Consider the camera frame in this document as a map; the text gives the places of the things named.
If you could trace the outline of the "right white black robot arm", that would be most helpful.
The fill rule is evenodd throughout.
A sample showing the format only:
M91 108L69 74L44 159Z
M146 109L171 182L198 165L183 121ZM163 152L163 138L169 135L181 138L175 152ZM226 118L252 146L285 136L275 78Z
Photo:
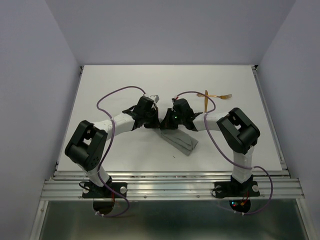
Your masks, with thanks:
M194 132L206 131L211 139L211 131L222 133L233 151L233 165L230 182L231 192L242 195L248 190L248 182L253 179L252 155L261 133L258 127L238 107L229 112L194 112L184 98L175 100L160 122L162 130L176 130L180 125Z

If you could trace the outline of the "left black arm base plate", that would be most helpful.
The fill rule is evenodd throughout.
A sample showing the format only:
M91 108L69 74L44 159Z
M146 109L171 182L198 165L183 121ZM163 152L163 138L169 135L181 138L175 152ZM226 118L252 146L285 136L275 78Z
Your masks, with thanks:
M96 186L91 181L81 181L79 186L82 188L82 198L84 199L111 199L111 198L120 198L120 196L115 195L105 186L99 187ZM127 191L124 189L128 188L126 182L114 182L111 183L110 187L117 193L122 196L127 196Z

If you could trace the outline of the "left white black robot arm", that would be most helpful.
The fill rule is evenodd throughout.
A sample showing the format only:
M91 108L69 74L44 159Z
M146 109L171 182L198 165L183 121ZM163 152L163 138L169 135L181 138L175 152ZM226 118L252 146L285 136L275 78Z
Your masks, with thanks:
M94 123L83 120L78 124L64 154L83 170L94 184L95 193L100 197L106 197L111 193L112 178L101 164L106 142L119 134L140 127L159 127L158 101L158 95L144 95L136 105L123 110L115 117Z

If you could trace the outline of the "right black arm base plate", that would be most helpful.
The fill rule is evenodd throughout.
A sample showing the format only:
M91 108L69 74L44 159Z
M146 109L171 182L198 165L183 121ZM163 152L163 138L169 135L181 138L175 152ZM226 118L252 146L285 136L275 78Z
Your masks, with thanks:
M238 183L237 181L218 181L214 183L211 195L217 199L259 197L260 189L256 181Z

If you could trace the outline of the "grey cloth napkin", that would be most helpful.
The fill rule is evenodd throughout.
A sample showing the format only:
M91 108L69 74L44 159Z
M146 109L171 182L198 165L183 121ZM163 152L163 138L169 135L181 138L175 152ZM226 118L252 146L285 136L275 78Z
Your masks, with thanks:
M189 156L199 141L179 129L156 129L155 132L171 146Z

